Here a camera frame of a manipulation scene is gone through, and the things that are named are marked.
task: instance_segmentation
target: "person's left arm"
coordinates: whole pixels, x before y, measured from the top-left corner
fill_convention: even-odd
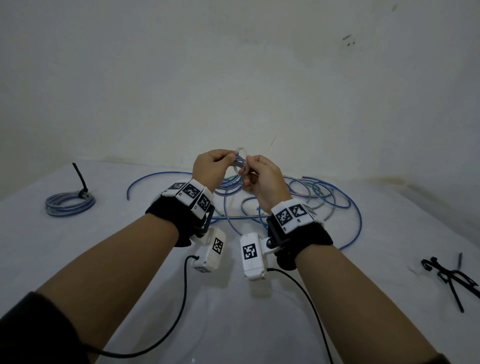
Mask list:
[[[199,155],[192,177],[213,191],[235,160],[232,153],[218,149]],[[172,222],[147,213],[81,254],[36,292],[70,320],[81,342],[103,348],[178,237]]]

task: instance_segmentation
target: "person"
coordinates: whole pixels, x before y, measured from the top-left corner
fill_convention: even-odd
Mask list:
[[[201,154],[192,177],[213,191],[234,160],[232,150]],[[240,170],[243,188],[264,211],[291,199],[278,166],[263,156],[247,162],[248,173]],[[84,344],[105,347],[179,240],[183,229],[176,223],[147,211],[29,293],[0,320],[0,360],[94,362]],[[333,245],[308,245],[295,264],[343,363],[448,363]]]

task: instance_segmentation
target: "forearm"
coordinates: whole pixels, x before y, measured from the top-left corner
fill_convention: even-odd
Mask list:
[[[178,239],[171,222],[146,214],[106,238],[43,284],[80,340],[103,348]]]
[[[310,245],[295,263],[345,364],[419,364],[437,354],[400,309],[334,246]]]

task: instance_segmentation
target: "qr code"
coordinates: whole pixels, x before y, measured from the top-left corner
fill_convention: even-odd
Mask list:
[[[222,254],[223,242],[220,241],[218,238],[215,238],[215,242],[213,243],[213,250],[217,253]]]
[[[171,185],[168,189],[169,190],[179,190],[185,185],[186,182],[175,182],[173,185]]]
[[[305,209],[300,204],[291,206],[289,207],[289,209],[292,212],[293,216],[295,216],[296,218],[307,214],[307,211],[305,211]]]
[[[198,206],[202,208],[203,211],[206,211],[210,206],[210,200],[204,194],[198,199]]]
[[[316,212],[312,210],[312,208],[308,205],[303,205],[303,207],[309,212],[310,215],[317,216]]]
[[[200,193],[200,190],[198,188],[196,188],[195,186],[192,186],[191,184],[189,184],[189,185],[187,185],[187,187],[185,187],[182,190],[182,192],[185,192],[191,198],[195,198]]]
[[[293,217],[290,215],[286,208],[276,214],[275,217],[281,226],[285,225],[287,222],[293,219]]]
[[[195,267],[195,269],[202,273],[211,273],[207,268]]]
[[[257,249],[255,244],[246,245],[243,247],[243,259],[252,259],[257,256]]]

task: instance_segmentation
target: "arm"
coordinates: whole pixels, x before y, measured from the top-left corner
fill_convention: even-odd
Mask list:
[[[248,156],[243,187],[262,209],[291,199],[280,169],[263,156]],[[295,263],[342,361],[419,364],[438,353],[402,311],[332,245],[310,245]]]
[[[199,155],[193,178],[216,189],[235,160],[231,153],[219,149]],[[146,214],[70,262],[37,292],[69,318],[82,342],[103,348],[178,236],[173,223]]]

